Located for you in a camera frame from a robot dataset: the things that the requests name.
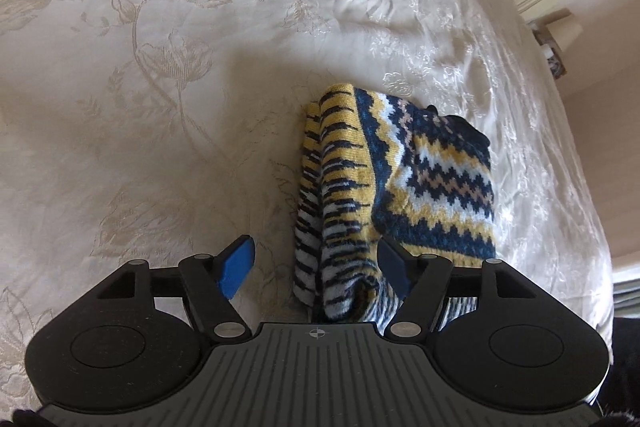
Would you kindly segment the navy yellow white knit sweater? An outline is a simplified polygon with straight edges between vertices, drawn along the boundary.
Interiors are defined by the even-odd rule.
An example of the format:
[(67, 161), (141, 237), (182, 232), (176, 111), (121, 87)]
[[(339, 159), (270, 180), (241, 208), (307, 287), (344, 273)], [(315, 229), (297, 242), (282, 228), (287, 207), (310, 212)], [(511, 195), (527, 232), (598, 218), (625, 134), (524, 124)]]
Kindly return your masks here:
[(352, 84), (308, 104), (293, 293), (321, 323), (384, 331), (404, 301), (378, 241), (476, 268), (496, 257), (490, 141), (464, 118)]

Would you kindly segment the cream floral embroidered bedspread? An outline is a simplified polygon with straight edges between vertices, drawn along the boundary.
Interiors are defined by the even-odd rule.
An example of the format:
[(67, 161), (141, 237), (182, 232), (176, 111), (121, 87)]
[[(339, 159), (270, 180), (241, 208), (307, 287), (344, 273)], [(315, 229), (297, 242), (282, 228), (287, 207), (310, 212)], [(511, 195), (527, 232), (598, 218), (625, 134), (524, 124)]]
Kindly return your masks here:
[(306, 105), (337, 83), (490, 141), (497, 251), (612, 334), (611, 261), (558, 89), (512, 0), (1, 0), (1, 412), (24, 351), (122, 262), (253, 236), (236, 304), (297, 322)]

